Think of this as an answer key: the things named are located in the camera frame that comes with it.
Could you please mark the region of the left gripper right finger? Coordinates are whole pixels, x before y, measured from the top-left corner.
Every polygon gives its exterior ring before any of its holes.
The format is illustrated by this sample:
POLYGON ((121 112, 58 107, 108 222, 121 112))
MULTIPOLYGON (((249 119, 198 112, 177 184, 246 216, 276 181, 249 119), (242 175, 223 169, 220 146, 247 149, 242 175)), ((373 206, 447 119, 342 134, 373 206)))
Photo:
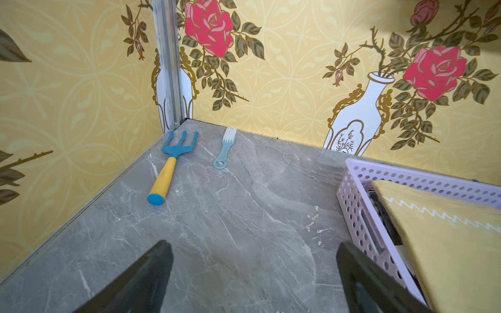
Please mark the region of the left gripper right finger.
POLYGON ((339 245, 336 261, 350 312, 430 312, 353 243, 339 245))

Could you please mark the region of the tan zigzag pillowcase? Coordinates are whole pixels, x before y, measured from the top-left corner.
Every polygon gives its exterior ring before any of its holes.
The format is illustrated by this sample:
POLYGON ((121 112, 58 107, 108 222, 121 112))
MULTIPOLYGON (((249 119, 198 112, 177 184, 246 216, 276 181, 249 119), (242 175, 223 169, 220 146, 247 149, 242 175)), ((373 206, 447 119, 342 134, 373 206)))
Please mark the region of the tan zigzag pillowcase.
POLYGON ((500 311, 500 210, 389 181, 373 188, 432 310, 500 311))

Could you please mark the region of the purple perforated plastic basket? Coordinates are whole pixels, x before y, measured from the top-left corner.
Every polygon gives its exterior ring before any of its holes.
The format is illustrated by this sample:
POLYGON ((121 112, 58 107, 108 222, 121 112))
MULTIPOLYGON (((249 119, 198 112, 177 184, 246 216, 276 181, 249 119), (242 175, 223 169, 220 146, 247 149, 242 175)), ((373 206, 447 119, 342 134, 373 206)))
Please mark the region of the purple perforated plastic basket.
POLYGON ((360 159, 347 159, 337 199, 353 243, 417 300, 423 294, 404 264, 369 197, 373 182, 386 180, 447 198, 500 208, 500 187, 360 159))

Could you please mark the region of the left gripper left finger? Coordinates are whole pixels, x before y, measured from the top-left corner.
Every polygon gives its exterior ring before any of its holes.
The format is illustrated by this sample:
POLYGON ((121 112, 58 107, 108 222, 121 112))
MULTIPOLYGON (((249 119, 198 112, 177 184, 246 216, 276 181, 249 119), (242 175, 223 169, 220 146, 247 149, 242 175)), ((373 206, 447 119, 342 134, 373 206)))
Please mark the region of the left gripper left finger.
POLYGON ((160 240, 76 312, 160 312, 174 264, 172 246, 160 240))

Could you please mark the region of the black white grid pillowcase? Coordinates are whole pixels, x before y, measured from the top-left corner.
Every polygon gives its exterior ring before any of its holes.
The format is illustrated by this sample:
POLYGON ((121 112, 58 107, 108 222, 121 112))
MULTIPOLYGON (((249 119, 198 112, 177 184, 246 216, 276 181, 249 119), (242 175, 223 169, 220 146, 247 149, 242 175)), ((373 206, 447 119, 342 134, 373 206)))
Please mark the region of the black white grid pillowcase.
POLYGON ((378 195, 376 191, 371 187, 368 191, 368 197, 377 212, 377 215, 379 219, 381 220, 382 224, 384 225, 386 232, 390 236, 393 244, 395 246, 401 246, 403 244, 401 240, 401 236, 398 234, 396 228, 394 227, 389 214, 387 213, 385 207, 383 206, 382 202, 379 200, 378 195))

